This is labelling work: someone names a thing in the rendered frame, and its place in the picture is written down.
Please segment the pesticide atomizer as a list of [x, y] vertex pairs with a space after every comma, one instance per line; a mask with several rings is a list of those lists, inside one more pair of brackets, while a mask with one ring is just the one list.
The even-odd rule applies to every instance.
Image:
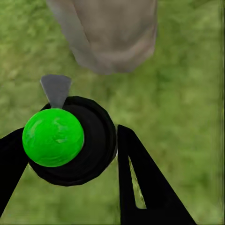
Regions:
[[68, 93], [72, 79], [43, 75], [49, 103], [24, 127], [22, 145], [36, 174], [52, 185], [83, 185], [108, 168], [118, 153], [117, 128], [91, 98]]

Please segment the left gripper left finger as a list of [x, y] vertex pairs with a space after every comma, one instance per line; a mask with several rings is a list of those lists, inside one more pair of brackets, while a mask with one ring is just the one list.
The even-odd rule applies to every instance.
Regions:
[[23, 131], [19, 128], [0, 140], [0, 216], [29, 162], [23, 148]]

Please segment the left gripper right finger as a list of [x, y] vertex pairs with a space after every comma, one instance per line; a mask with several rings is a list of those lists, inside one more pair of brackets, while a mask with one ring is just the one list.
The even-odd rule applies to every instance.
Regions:
[[[134, 131], [118, 125], [121, 225], [196, 225]], [[129, 159], [147, 209], [135, 204]]]

